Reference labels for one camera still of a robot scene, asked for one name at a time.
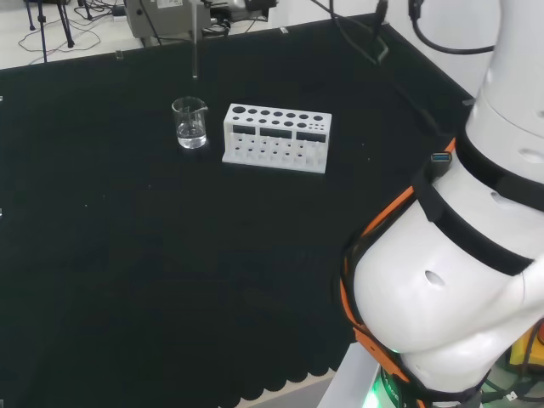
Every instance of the glass beaker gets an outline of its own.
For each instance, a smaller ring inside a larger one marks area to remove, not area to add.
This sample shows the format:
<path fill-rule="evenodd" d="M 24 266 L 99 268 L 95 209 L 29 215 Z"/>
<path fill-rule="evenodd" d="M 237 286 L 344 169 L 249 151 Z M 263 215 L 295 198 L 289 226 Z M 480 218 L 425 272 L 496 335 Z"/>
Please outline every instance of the glass beaker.
<path fill-rule="evenodd" d="M 185 149 L 196 149 L 206 143 L 206 104 L 198 98 L 185 96 L 174 100 L 173 119 L 178 142 Z"/>

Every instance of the cable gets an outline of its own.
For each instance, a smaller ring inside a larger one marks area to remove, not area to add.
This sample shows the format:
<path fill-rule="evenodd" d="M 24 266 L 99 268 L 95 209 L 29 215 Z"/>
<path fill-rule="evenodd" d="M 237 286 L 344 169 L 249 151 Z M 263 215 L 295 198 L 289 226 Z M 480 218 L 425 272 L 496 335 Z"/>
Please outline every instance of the cable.
<path fill-rule="evenodd" d="M 162 45 L 161 38 L 156 33 L 155 27 L 153 26 L 153 23 L 151 22 L 150 15 L 147 14 L 147 10 L 145 9 L 145 6 L 142 0 L 139 0 L 139 6 L 142 8 L 142 10 L 144 10 L 145 18 L 147 19 L 147 22 L 150 24 L 151 30 L 153 30 L 153 34 L 154 34 L 153 37 L 156 38 L 156 40 L 159 42 L 159 45 Z"/>
<path fill-rule="evenodd" d="M 100 17 L 104 17 L 105 15 L 110 15 L 111 14 L 111 10 L 113 9 L 114 6 L 117 5 L 117 0 L 115 1 L 114 4 L 108 4 L 108 3 L 104 3 L 103 1 L 101 0 L 91 0 L 91 2 L 87 2 L 87 7 L 89 8 L 89 10 L 93 10 L 93 11 L 96 11 L 97 13 L 104 13 L 106 10 L 109 10 L 107 13 L 105 14 L 100 14 L 100 15 L 97 15 L 95 17 L 93 17 L 91 19 L 91 22 L 92 21 L 96 21 L 97 19 L 99 19 Z M 74 12 L 76 14 L 78 14 L 80 17 L 82 17 L 83 19 L 87 20 L 87 17 L 84 16 L 83 14 L 81 14 L 79 12 L 79 10 L 81 9 L 85 9 L 85 7 L 75 7 L 74 8 Z"/>
<path fill-rule="evenodd" d="M 527 367 L 529 366 L 529 359 L 530 359 L 530 354 L 533 350 L 533 345 L 535 343 L 535 340 L 536 340 L 536 336 L 538 335 L 538 331 L 539 329 L 541 328 L 541 326 L 544 324 L 544 319 L 540 319 L 538 320 L 538 322 L 535 324 L 535 326 L 533 327 L 533 330 L 531 331 L 530 333 L 530 337 L 529 337 L 529 342 L 527 343 L 527 349 L 525 350 L 525 356 L 524 356 L 524 361 L 521 365 L 521 372 L 518 374 L 518 377 L 516 378 L 516 380 L 513 382 L 513 384 L 507 388 L 507 389 L 502 389 L 498 386 L 496 386 L 495 384 L 493 384 L 493 386 L 490 385 L 490 387 L 492 388 L 500 388 L 500 391 L 497 390 L 495 392 L 491 392 L 491 393 L 483 393 L 482 394 L 482 404 L 487 404 L 487 403 L 490 403 L 490 402 L 493 402 L 493 401 L 497 401 L 497 400 L 500 400 L 504 397 L 506 397 L 508 394 L 510 394 L 512 391 L 515 392 L 516 388 L 521 384 L 521 385 L 525 385 L 527 384 L 527 382 L 522 382 L 524 376 L 525 376 L 525 373 L 527 372 Z M 521 392 L 522 396 L 519 396 L 518 397 L 518 400 L 524 400 L 524 399 L 531 399 L 532 401 L 528 401 L 527 402 L 542 402 L 544 400 L 544 398 L 542 399 L 535 399 L 535 398 L 532 398 L 532 397 L 524 397 L 523 396 L 523 392 Z"/>
<path fill-rule="evenodd" d="M 60 21 L 60 19 L 58 20 L 55 20 L 55 21 L 50 21 L 46 24 L 43 25 L 43 28 L 45 29 L 46 26 L 49 26 L 51 24 L 54 24 L 54 23 L 58 23 Z M 89 47 L 86 47 L 86 48 L 71 48 L 71 49 L 61 49 L 61 47 L 64 47 L 68 42 L 67 41 L 64 41 L 62 44 L 60 44 L 57 48 L 53 48 L 53 49 L 49 49 L 49 50 L 46 50 L 46 55 L 49 56 L 57 51 L 60 51 L 61 53 L 71 53 L 71 52 L 74 52 L 74 51 L 87 51 L 91 48 L 94 48 L 96 47 L 97 45 L 99 45 L 100 43 L 102 43 L 102 40 L 100 39 L 99 35 L 96 34 L 94 31 L 90 31 L 90 30 L 85 30 L 85 29 L 82 29 L 82 28 L 79 28 L 79 27 L 76 27 L 75 25 L 73 25 L 72 23 L 76 23 L 76 24 L 79 24 L 80 26 L 88 26 L 88 24 L 92 24 L 92 23 L 88 23 L 86 25 L 83 25 L 81 23 L 77 23 L 73 20 L 68 20 L 69 21 L 69 24 L 70 24 L 70 27 L 76 29 L 76 30 L 79 30 L 79 31 L 82 31 L 82 33 L 84 34 L 85 32 L 88 32 L 90 34 L 93 34 L 96 38 L 97 38 L 97 42 L 95 42 L 94 44 L 90 45 Z M 23 37 L 23 39 L 21 39 L 20 41 L 17 42 L 17 44 L 23 48 L 25 51 L 29 52 L 29 53 L 41 53 L 43 52 L 43 49 L 40 48 L 40 49 L 31 49 L 31 48 L 27 48 L 23 45 L 23 42 L 30 36 L 33 36 L 34 34 L 37 34 L 38 32 L 41 32 L 41 29 L 37 30 L 37 31 L 33 31 L 29 34 L 27 34 L 26 36 Z M 35 62 L 38 62 L 39 60 L 42 60 L 43 59 L 43 56 L 41 56 L 40 58 L 36 58 L 34 59 L 33 61 L 31 61 L 28 65 L 32 65 L 34 64 Z"/>
<path fill-rule="evenodd" d="M 190 43 L 190 40 L 187 38 L 165 38 L 165 37 L 155 37 L 157 41 L 161 39 L 162 41 L 186 41 Z"/>
<path fill-rule="evenodd" d="M 253 28 L 253 25 L 257 22 L 257 19 L 254 19 L 252 24 L 247 28 L 247 30 L 244 31 L 244 34 L 246 34 L 247 32 L 249 32 L 252 28 Z"/>
<path fill-rule="evenodd" d="M 340 26 L 338 20 L 346 20 L 350 23 L 353 23 L 361 28 L 363 28 L 365 31 L 367 31 L 369 34 L 372 34 L 372 29 L 365 25 L 358 20 L 351 19 L 349 17 L 344 17 L 339 14 L 336 14 L 334 12 L 334 0 L 329 0 L 329 7 L 325 7 L 323 4 L 319 3 L 317 0 L 309 0 L 316 6 L 320 7 L 321 9 L 325 10 L 327 13 L 331 15 L 331 19 L 335 22 L 335 25 L 339 28 L 343 38 L 347 41 L 349 45 L 352 46 L 355 51 L 357 51 L 359 54 L 361 54 L 367 61 L 369 61 L 372 65 L 376 67 L 382 66 L 382 61 L 385 59 L 385 57 L 389 53 L 389 47 L 383 41 L 383 39 L 380 36 L 377 36 L 378 42 L 382 45 L 383 51 L 377 56 L 376 59 L 372 58 L 363 48 L 361 48 L 357 43 L 351 39 L 351 37 L 343 30 L 343 28 Z M 426 124 L 426 126 L 434 133 L 439 135 L 440 137 L 444 137 L 444 133 L 440 129 L 440 125 L 434 120 L 433 116 L 428 112 L 428 110 L 421 108 L 414 99 L 399 85 L 397 85 L 390 77 L 388 77 L 385 73 L 383 73 L 382 70 L 378 71 L 383 75 L 384 80 L 393 88 L 393 90 L 403 99 L 405 102 L 410 106 L 410 108 L 421 118 L 423 123 Z"/>
<path fill-rule="evenodd" d="M 417 38 L 421 40 L 422 43 L 427 45 L 428 47 L 440 51 L 441 53 L 445 54 L 453 54 L 453 55 L 475 55 L 475 54 L 485 54 L 490 53 L 495 49 L 494 46 L 492 47 L 483 47 L 483 48 L 472 48 L 472 49 L 457 49 L 457 48 L 447 48 L 442 47 L 441 45 L 435 44 L 431 40 L 429 40 L 425 35 L 422 33 L 421 29 L 419 28 L 419 25 L 417 24 L 417 21 L 422 16 L 422 5 L 424 0 L 408 0 L 408 15 L 411 19 L 411 24 L 414 29 L 414 32 L 416 33 Z"/>
<path fill-rule="evenodd" d="M 350 23 L 353 23 L 363 30 L 367 31 L 369 34 L 372 34 L 372 29 L 363 23 L 361 23 L 358 20 L 352 19 L 350 17 L 345 17 L 340 14 L 336 14 L 334 12 L 334 2 L 332 0 L 329 1 L 329 7 L 325 7 L 323 4 L 318 2 L 317 0 L 309 0 L 319 8 L 325 10 L 328 14 L 331 15 L 331 19 L 334 21 L 335 25 L 339 29 L 340 33 L 342 34 L 342 37 L 348 42 L 349 45 L 351 45 L 359 54 L 362 54 L 363 57 L 365 57 L 366 60 L 370 61 L 373 65 L 380 65 L 382 60 L 387 56 L 389 52 L 388 45 L 382 40 L 381 37 L 377 37 L 377 40 L 380 42 L 380 45 L 383 47 L 383 51 L 377 56 L 376 59 L 372 58 L 363 48 L 361 48 L 357 43 L 355 43 L 351 37 L 345 32 L 345 30 L 340 26 L 340 23 L 338 19 L 349 21 Z"/>

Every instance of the usb port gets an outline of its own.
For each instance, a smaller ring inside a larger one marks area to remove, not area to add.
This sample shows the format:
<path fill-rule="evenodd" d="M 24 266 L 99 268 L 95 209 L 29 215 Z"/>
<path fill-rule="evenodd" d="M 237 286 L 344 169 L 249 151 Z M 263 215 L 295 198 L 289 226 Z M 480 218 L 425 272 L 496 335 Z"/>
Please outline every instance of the usb port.
<path fill-rule="evenodd" d="M 433 153 L 431 162 L 451 162 L 451 153 Z"/>

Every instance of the water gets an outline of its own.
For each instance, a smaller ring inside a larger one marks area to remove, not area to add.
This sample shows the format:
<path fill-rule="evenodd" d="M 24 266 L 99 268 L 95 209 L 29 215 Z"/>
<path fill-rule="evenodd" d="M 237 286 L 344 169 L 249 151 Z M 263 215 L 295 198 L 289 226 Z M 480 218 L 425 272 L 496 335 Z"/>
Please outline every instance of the water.
<path fill-rule="evenodd" d="M 197 124 L 182 123 L 178 127 L 178 142 L 185 149 L 197 149 L 206 143 L 206 129 Z"/>

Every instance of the black strap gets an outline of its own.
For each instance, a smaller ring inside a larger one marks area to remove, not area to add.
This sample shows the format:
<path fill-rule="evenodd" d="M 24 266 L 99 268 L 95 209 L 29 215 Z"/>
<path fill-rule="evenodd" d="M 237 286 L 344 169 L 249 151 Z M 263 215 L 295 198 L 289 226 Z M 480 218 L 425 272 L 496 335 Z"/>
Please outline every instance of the black strap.
<path fill-rule="evenodd" d="M 433 187 L 432 182 L 433 164 L 429 161 L 413 179 L 416 198 L 427 219 L 464 252 L 478 259 L 482 264 L 509 276 L 520 274 L 533 262 L 533 259 L 510 252 L 480 234 L 453 211 Z"/>
<path fill-rule="evenodd" d="M 476 149 L 465 131 L 456 139 L 456 152 L 467 171 L 490 189 L 508 200 L 544 212 L 544 184 L 497 166 Z"/>
<path fill-rule="evenodd" d="M 482 381 L 480 381 L 474 387 L 466 389 L 465 391 L 462 391 L 460 393 L 445 393 L 442 391 L 434 391 L 432 389 L 425 388 L 424 385 L 417 382 L 404 382 L 397 376 L 394 376 L 394 379 L 395 383 L 400 387 L 400 391 L 403 395 L 408 395 L 414 400 L 423 401 L 426 403 L 426 405 L 431 405 L 433 402 L 450 401 L 459 401 L 461 403 L 466 403 L 479 392 L 490 373 L 491 370 L 487 371 L 487 374 L 485 374 L 485 377 L 482 378 Z"/>

